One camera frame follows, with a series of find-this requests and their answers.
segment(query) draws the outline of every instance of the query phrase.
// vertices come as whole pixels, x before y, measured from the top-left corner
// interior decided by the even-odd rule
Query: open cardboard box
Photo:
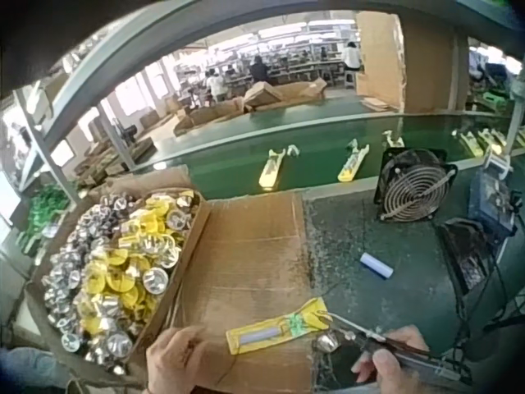
[[[170,282],[166,292],[158,303],[157,310],[146,325],[139,338],[135,342],[134,349],[128,358],[129,376],[116,376],[107,372],[103,367],[85,361],[82,356],[68,353],[62,348],[61,333],[48,323],[48,311],[43,304],[43,293],[45,292],[42,285],[42,276],[47,274],[51,269],[49,258],[56,253],[61,246],[66,243],[66,239],[75,228],[78,218],[87,211],[91,206],[100,200],[100,196],[108,192],[127,192],[137,198],[151,194],[154,190],[184,190],[193,189],[187,169],[185,167],[168,168],[164,171],[150,172],[140,176],[124,176],[122,178],[111,179],[106,185],[92,190],[89,195],[80,201],[80,203],[68,213],[56,236],[51,241],[47,253],[42,258],[42,263],[34,270],[31,281],[25,288],[25,296],[28,300],[28,306],[43,340],[48,345],[49,350],[55,355],[58,361],[70,368],[74,376],[81,382],[88,383],[95,387],[110,386],[136,386],[143,387],[145,373],[145,351],[154,342],[157,337],[167,311],[170,309],[177,291],[179,290],[182,277],[188,266],[190,257],[199,237],[204,229],[204,225],[209,215],[209,204],[203,196],[195,191],[200,198],[200,206],[197,211],[193,226],[189,231],[179,263],[175,271],[171,274]]]

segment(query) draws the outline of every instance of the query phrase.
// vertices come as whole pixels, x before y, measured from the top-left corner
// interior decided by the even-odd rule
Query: person's right hand
[[[390,339],[403,342],[420,350],[428,350],[427,343],[416,326],[407,326],[386,334]],[[358,373],[356,383],[363,383],[377,371],[381,394],[416,394],[421,392],[418,376],[401,369],[399,361],[388,350],[378,350],[373,355],[363,353],[352,367]]]
[[[189,394],[203,357],[201,328],[168,328],[146,351],[151,394]]]

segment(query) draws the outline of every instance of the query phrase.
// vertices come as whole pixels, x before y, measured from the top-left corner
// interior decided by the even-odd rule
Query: finger
[[[149,351],[153,352],[156,349],[164,349],[179,330],[180,328],[168,328],[161,332],[161,335],[159,335],[155,342],[149,347]]]
[[[367,351],[365,351],[359,356],[358,360],[354,363],[354,365],[352,365],[351,371],[353,373],[359,373],[359,371],[361,370],[361,367],[363,367],[363,365],[366,363],[370,363],[371,361],[372,361],[372,355],[368,353]]]
[[[396,392],[403,382],[403,371],[398,360],[386,349],[380,349],[372,355],[377,369],[381,393]]]
[[[186,363],[186,369],[190,376],[195,376],[199,370],[200,360],[203,358],[204,351],[206,350],[206,342],[200,342],[193,349],[191,355],[189,355],[188,361]]]
[[[406,343],[407,345],[415,347],[419,350],[429,350],[428,345],[423,339],[423,336],[419,332],[418,328],[413,325],[388,332],[386,336],[395,341]]]
[[[179,330],[170,339],[164,352],[169,354],[170,357],[173,357],[174,360],[179,360],[181,363],[180,366],[184,367],[185,361],[191,351],[189,344],[197,340],[202,330],[202,327],[187,327]]]
[[[359,376],[357,379],[355,379],[355,382],[356,383],[366,382],[370,378],[370,376],[372,376],[375,370],[376,370],[376,366],[374,365],[372,360],[363,364],[361,366],[361,369],[359,370]]]

